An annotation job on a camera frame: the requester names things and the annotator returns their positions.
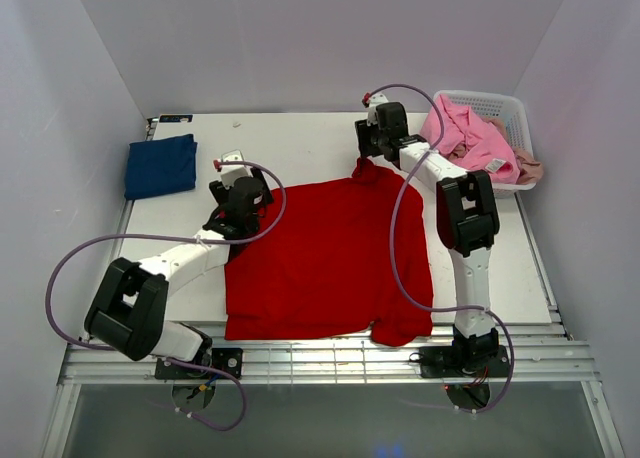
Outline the red t-shirt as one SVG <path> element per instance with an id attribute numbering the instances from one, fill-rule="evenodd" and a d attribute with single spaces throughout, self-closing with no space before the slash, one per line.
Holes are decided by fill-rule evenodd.
<path id="1" fill-rule="evenodd" d="M 228 340 L 320 339 L 370 330 L 399 347 L 433 329 L 423 198 L 389 168 L 273 193 L 265 237 L 225 267 Z"/>

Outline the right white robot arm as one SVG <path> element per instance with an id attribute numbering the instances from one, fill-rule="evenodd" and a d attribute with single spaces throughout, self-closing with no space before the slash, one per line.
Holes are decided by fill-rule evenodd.
<path id="1" fill-rule="evenodd" d="M 355 123 L 363 158 L 382 156 L 407 173 L 392 211 L 389 249 L 392 272 L 404 297 L 430 313 L 455 314 L 453 341 L 423 359 L 437 370 L 483 372 L 498 356 L 498 331 L 490 310 L 489 260 L 500 223 L 493 187 L 485 171 L 467 171 L 441 156 L 424 138 L 409 132 L 404 106 L 382 93 L 363 98 L 367 117 Z M 432 308 L 418 303 L 401 282 L 395 253 L 396 220 L 411 179 L 434 191 L 436 230 L 453 265 L 456 305 Z"/>

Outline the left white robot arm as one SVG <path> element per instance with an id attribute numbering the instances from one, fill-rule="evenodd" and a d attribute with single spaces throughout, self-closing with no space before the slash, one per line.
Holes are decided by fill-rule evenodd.
<path id="1" fill-rule="evenodd" d="M 218 202 L 193 240 L 130 261 L 119 257 L 106 269 L 84 320 L 84 329 L 133 361 L 153 355 L 196 363 L 211 339 L 183 323 L 165 319 L 168 298 L 248 246 L 273 202 L 263 173 L 255 167 L 225 184 L 209 184 Z"/>

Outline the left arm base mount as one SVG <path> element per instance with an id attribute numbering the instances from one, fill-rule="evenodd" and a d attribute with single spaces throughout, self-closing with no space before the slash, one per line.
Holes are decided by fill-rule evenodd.
<path id="1" fill-rule="evenodd" d="M 242 376 L 243 350 L 237 347 L 214 347 L 198 355 L 190 367 L 156 360 L 153 377 L 172 385 L 175 405 L 189 412 L 202 411 L 212 401 L 217 387 L 232 384 L 230 376 Z"/>

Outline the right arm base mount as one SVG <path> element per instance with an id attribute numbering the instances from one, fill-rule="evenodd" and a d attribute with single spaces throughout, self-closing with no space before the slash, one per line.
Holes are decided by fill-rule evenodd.
<path id="1" fill-rule="evenodd" d="M 489 380 L 507 378 L 511 365 L 503 346 L 498 347 L 495 356 L 479 362 L 464 361 L 452 346 L 425 346 L 409 355 L 409 363 L 418 366 L 423 379 L 442 379 L 452 405 L 469 412 L 489 405 Z"/>

